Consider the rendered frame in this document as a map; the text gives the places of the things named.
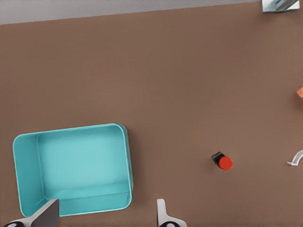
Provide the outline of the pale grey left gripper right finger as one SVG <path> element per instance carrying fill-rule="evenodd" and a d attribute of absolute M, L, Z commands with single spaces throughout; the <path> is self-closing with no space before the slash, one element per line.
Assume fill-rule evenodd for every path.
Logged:
<path fill-rule="evenodd" d="M 187 227 L 185 221 L 167 214 L 164 199 L 157 199 L 157 227 Z"/>

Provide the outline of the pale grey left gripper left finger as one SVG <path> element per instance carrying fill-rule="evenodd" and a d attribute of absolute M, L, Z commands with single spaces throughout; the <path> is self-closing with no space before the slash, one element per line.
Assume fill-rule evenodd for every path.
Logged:
<path fill-rule="evenodd" d="M 13 220 L 3 227 L 57 227 L 59 219 L 59 200 L 52 199 L 32 216 Z"/>

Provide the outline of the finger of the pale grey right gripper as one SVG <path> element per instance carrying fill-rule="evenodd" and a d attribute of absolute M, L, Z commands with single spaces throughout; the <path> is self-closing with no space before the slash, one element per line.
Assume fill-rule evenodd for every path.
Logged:
<path fill-rule="evenodd" d="M 300 163 L 300 160 L 303 158 L 303 149 L 300 150 L 299 152 L 297 152 L 295 154 L 295 156 L 293 157 L 292 161 L 287 162 L 288 165 L 290 166 L 298 166 Z"/>

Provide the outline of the blue storage box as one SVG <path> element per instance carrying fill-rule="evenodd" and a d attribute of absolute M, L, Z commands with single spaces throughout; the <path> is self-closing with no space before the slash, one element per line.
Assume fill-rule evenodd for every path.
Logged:
<path fill-rule="evenodd" d="M 60 216 L 123 210 L 133 197 L 127 128 L 120 123 L 20 134 L 12 143 L 20 211 L 52 199 Z"/>

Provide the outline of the red button with black base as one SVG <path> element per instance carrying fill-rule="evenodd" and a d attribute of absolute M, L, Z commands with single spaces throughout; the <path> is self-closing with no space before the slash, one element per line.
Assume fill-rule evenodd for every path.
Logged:
<path fill-rule="evenodd" d="M 233 160 L 222 152 L 217 152 L 212 155 L 211 158 L 214 163 L 224 171 L 228 171 L 233 167 Z"/>

